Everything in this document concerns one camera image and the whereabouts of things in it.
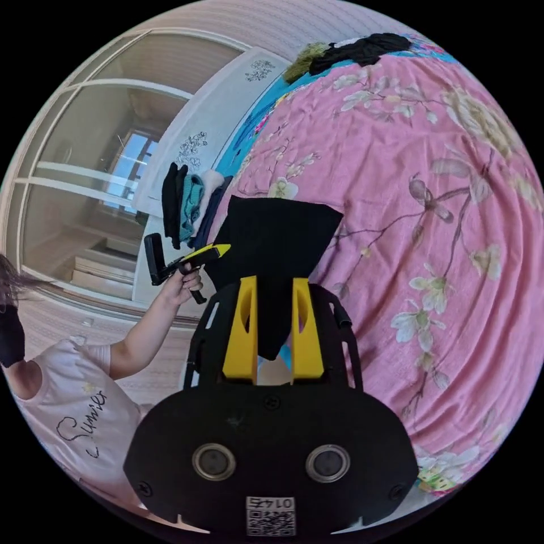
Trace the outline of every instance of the camera lens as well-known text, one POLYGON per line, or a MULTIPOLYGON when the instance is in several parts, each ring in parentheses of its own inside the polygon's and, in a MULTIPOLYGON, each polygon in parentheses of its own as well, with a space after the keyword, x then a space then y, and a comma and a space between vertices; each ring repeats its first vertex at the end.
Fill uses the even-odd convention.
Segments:
POLYGON ((233 474, 236 461, 225 446, 204 444, 193 454, 193 468, 202 478, 220 482, 233 474))
POLYGON ((344 448, 334 444, 319 446, 306 460, 306 472, 319 483, 336 482, 350 468, 350 456, 344 448))

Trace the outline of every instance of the sticker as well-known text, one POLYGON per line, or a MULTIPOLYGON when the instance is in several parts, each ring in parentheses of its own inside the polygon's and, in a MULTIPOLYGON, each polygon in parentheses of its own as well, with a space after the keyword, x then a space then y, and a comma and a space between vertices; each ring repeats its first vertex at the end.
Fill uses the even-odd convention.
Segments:
POLYGON ((296 535, 293 497, 247 497, 247 534, 250 537, 294 537, 296 535))

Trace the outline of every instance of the screw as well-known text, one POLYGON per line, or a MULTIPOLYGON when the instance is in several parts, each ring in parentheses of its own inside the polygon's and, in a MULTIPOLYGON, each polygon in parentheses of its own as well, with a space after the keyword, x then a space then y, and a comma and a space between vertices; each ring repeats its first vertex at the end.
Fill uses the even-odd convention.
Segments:
POLYGON ((276 395, 268 395, 265 397, 265 408, 267 410, 277 410, 282 404, 282 401, 276 395))
POLYGON ((398 486, 394 486, 393 489, 391 489, 391 491, 389 492, 389 499, 390 500, 400 499, 403 491, 404 491, 404 486, 402 484, 399 484, 398 486))
POLYGON ((143 497, 150 497, 153 494, 151 486, 147 482, 139 482, 138 491, 143 497))

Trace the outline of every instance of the green fabric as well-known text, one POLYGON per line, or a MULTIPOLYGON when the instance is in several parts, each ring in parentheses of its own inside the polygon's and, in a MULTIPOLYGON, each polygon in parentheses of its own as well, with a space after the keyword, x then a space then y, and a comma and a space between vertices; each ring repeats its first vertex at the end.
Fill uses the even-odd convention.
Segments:
POLYGON ((180 242, 187 242, 194 232, 193 223, 200 216, 200 201, 204 194, 204 183, 200 176, 189 174, 183 181, 180 209, 180 242))
POLYGON ((320 42, 317 44, 308 44, 299 53, 296 61, 283 73, 283 80, 289 84, 297 81, 310 69, 312 61, 317 57, 322 57, 327 49, 329 49, 328 44, 320 42))

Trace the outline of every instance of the pink floral bedspread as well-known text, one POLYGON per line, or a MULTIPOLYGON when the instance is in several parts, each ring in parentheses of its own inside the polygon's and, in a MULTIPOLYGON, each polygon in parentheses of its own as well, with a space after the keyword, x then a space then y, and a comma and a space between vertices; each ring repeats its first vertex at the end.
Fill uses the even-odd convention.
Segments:
POLYGON ((420 486, 471 477, 544 357, 544 197, 489 93, 436 59, 336 68, 273 111, 210 240, 231 194, 344 213, 311 280, 350 314, 365 390, 405 422, 420 486))

